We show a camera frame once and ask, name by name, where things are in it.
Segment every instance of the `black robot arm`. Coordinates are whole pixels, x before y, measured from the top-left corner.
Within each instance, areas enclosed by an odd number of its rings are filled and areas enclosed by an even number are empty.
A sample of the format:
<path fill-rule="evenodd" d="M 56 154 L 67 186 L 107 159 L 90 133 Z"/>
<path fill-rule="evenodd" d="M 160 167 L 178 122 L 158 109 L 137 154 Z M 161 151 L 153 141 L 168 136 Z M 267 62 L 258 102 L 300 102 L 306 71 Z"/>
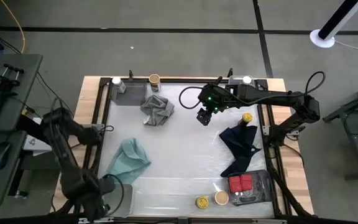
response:
<path fill-rule="evenodd" d="M 69 135 L 75 135 L 80 144 L 95 145 L 101 140 L 98 130 L 76 123 L 63 107 L 45 114 L 41 127 L 61 168 L 62 193 L 70 205 L 65 210 L 68 212 L 72 205 L 82 205 L 88 221 L 104 217 L 109 206 L 104 204 L 102 195 L 114 190 L 114 179 L 98 179 L 94 172 L 78 167 L 67 142 Z"/>
<path fill-rule="evenodd" d="M 202 87 L 198 100 L 203 104 L 197 115 L 197 120 L 207 126 L 212 114 L 223 112 L 229 108 L 240 108 L 254 104 L 289 106 L 295 114 L 279 125 L 269 127 L 269 142 L 282 146 L 286 134 L 302 130 L 303 123 L 314 123 L 320 119 L 319 103 L 309 94 L 301 92 L 280 92 L 258 90 L 250 85 L 218 86 L 222 80 L 219 77 L 214 83 Z"/>

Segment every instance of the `plastic sheet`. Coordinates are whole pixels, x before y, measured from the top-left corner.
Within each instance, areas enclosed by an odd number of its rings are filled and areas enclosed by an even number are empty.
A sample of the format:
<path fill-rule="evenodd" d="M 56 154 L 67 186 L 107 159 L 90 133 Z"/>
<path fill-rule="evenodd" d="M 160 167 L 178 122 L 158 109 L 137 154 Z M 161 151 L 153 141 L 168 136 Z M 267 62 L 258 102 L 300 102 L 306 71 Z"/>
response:
<path fill-rule="evenodd" d="M 135 195 L 130 216 L 186 216 L 216 218 L 270 218 L 273 217 L 271 202 L 235 207 L 233 204 L 209 203 L 207 209 L 199 209 L 195 200 L 199 196 L 212 196 L 218 190 L 227 189 L 227 179 L 220 173 L 234 160 L 231 151 L 219 134 L 237 125 L 244 112 L 254 115 L 249 125 L 259 127 L 256 105 L 248 108 L 231 108 L 213 114 L 208 126 L 196 119 L 201 104 L 193 110 L 182 108 L 179 93 L 188 86 L 202 84 L 163 83 L 158 95 L 168 98 L 175 105 L 175 112 L 163 126 L 145 126 L 146 117 L 139 106 L 118 106 L 113 102 L 109 109 L 107 125 L 114 131 L 106 133 L 103 143 L 99 176 L 106 173 L 121 141 L 136 138 L 144 147 L 152 162 L 150 167 L 133 183 Z M 200 90 L 190 89 L 182 95 L 187 106 L 198 102 Z M 254 145 L 262 147 L 262 136 L 257 131 Z M 248 170 L 266 169 L 263 150 L 256 153 Z"/>

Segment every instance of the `white stand base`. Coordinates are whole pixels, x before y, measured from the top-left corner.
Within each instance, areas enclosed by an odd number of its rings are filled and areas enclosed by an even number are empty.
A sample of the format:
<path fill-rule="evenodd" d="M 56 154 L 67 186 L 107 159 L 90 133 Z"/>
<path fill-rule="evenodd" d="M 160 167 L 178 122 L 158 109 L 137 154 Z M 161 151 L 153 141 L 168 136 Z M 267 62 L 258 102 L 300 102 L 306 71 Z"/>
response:
<path fill-rule="evenodd" d="M 321 48 L 332 47 L 335 44 L 335 38 L 332 37 L 329 40 L 323 40 L 318 36 L 319 31 L 320 31 L 319 29 L 311 31 L 309 37 L 312 43 L 314 43 L 317 47 L 321 47 Z"/>

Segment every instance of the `towel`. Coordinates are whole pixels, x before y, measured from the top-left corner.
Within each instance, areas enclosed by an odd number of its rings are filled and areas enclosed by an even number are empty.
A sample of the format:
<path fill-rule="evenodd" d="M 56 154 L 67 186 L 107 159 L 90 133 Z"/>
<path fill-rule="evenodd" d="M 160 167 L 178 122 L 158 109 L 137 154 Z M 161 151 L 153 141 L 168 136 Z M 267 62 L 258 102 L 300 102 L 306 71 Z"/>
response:
<path fill-rule="evenodd" d="M 140 106 L 143 113 L 148 117 L 144 119 L 144 124 L 156 126 L 164 125 L 167 119 L 173 114 L 174 105 L 168 99 L 152 95 Z"/>
<path fill-rule="evenodd" d="M 252 145 L 257 128 L 256 126 L 238 125 L 234 128 L 227 128 L 219 135 L 236 159 L 221 173 L 221 177 L 247 170 L 252 156 L 261 150 Z"/>
<path fill-rule="evenodd" d="M 131 184 L 150 163 L 146 152 L 135 138 L 125 139 L 114 155 L 107 173 L 116 175 L 124 184 Z"/>

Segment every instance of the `concrete floor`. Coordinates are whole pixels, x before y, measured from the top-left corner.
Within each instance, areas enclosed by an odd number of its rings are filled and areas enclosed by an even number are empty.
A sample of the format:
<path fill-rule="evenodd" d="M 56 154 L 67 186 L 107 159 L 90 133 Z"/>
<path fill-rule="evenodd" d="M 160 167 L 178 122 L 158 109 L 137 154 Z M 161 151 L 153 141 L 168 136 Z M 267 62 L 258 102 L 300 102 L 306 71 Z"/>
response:
<path fill-rule="evenodd" d="M 6 2 L 23 26 L 257 29 L 250 0 Z M 264 29 L 270 30 L 319 29 L 341 3 L 259 0 Z M 15 25 L 1 3 L 0 25 Z M 358 13 L 343 30 L 358 30 Z M 21 47 L 20 33 L 0 32 L 0 36 Z M 358 35 L 336 38 L 358 46 Z M 40 73 L 72 110 L 85 75 L 125 75 L 131 69 L 135 75 L 156 72 L 217 77 L 232 67 L 236 75 L 266 77 L 257 34 L 26 32 L 26 39 L 26 53 L 44 56 Z M 322 116 L 355 97 L 358 50 L 339 44 L 319 49 L 307 35 L 266 35 L 266 41 L 273 76 L 284 78 L 288 90 L 304 91 L 312 73 L 326 72 L 326 82 L 312 93 L 320 102 Z M 48 106 L 47 96 L 38 84 L 28 104 Z M 358 171 L 357 161 L 340 122 L 308 125 L 299 143 L 315 214 L 358 221 L 358 181 L 345 182 L 343 178 L 344 174 Z M 43 205 L 50 197 L 28 200 L 33 201 L 16 208 L 39 205 L 40 209 L 16 215 L 48 212 Z"/>

